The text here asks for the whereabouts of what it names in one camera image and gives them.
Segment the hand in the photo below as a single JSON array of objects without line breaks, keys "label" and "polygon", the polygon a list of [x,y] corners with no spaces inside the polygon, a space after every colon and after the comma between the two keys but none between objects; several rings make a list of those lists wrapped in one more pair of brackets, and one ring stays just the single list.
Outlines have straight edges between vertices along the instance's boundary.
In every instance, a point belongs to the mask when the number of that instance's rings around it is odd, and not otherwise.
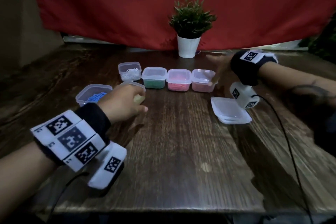
[{"label": "hand", "polygon": [[148,107],[134,103],[134,97],[145,96],[143,88],[133,85],[118,85],[103,96],[97,105],[106,114],[111,123],[128,120],[134,115],[148,111]]},{"label": "hand", "polygon": [[220,77],[225,73],[231,70],[230,63],[233,55],[222,55],[222,56],[213,56],[207,55],[208,60],[215,63],[218,68],[215,76],[211,79],[211,82],[208,83],[209,86],[219,81]]}]

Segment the table surface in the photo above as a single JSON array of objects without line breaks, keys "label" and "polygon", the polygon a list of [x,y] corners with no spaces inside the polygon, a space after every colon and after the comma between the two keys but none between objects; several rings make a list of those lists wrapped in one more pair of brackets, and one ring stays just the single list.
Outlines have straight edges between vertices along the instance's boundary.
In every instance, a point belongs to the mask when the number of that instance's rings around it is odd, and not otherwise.
[{"label": "table surface", "polygon": [[[280,63],[336,79],[336,66],[307,53],[279,52]],[[121,83],[118,64],[138,61],[142,69],[215,67],[205,53],[193,59],[177,52],[128,52],[122,47],[66,50],[2,80],[0,157],[32,141],[29,128],[78,105],[75,96],[91,83]],[[146,90],[149,112],[113,124],[110,139],[127,149],[125,167],[106,195],[75,181],[56,212],[209,211],[300,212],[303,202],[286,140],[271,108],[249,109],[250,124],[225,125],[210,97],[229,95],[238,81],[228,74],[213,93]],[[254,87],[277,110],[288,133],[312,212],[336,213],[336,159],[313,143],[312,131],[263,85]],[[73,177],[59,168],[24,207],[50,209]]]}]

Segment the leaves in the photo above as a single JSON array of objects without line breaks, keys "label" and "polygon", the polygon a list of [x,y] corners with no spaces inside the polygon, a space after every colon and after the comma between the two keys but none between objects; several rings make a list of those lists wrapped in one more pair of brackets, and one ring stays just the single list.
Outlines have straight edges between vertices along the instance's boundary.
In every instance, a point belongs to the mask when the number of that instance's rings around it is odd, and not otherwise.
[{"label": "leaves", "polygon": [[202,6],[204,0],[175,1],[175,14],[169,17],[169,25],[172,26],[178,36],[188,39],[199,38],[204,32],[212,28],[212,22],[217,17],[204,12]]}]

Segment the potted plant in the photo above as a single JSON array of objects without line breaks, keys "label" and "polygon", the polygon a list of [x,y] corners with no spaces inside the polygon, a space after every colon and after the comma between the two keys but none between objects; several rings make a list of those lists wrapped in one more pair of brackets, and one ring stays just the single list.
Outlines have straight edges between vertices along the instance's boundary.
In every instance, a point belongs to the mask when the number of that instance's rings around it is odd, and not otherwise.
[{"label": "potted plant", "polygon": [[204,12],[203,2],[199,0],[175,1],[175,14],[169,18],[169,24],[177,33],[178,54],[183,58],[195,57],[201,35],[212,28],[217,19],[210,11]]}]

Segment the wristband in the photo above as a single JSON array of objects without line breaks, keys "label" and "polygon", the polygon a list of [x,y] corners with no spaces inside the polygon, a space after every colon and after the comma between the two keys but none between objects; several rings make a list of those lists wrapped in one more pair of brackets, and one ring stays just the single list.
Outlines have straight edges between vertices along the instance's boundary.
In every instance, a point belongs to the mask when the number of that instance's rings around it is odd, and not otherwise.
[{"label": "wristband", "polygon": [[76,113],[68,110],[31,128],[31,132],[48,158],[78,171],[105,147],[109,141],[105,133],[110,125],[104,112],[96,104],[88,103]]},{"label": "wristband", "polygon": [[264,53],[262,50],[242,50],[232,57],[230,66],[242,84],[255,86],[258,85],[259,68],[267,62],[279,63],[274,53]]}]

